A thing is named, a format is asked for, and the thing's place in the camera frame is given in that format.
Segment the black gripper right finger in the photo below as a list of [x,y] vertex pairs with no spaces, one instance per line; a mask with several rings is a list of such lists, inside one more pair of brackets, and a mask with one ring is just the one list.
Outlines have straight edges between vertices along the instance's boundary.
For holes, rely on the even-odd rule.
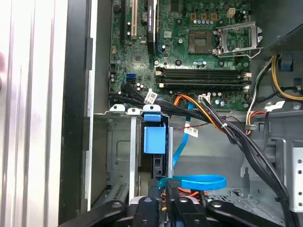
[[212,200],[205,206],[193,202],[189,196],[180,196],[179,182],[165,182],[166,202],[172,227],[278,227],[279,224],[243,210],[233,203]]

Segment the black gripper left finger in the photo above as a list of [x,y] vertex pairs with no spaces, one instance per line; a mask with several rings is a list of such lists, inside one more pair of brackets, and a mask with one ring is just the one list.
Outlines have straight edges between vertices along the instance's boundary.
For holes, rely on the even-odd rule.
[[129,206],[117,200],[106,202],[81,215],[79,226],[157,227],[159,221],[159,202],[155,198],[141,197],[137,203]]

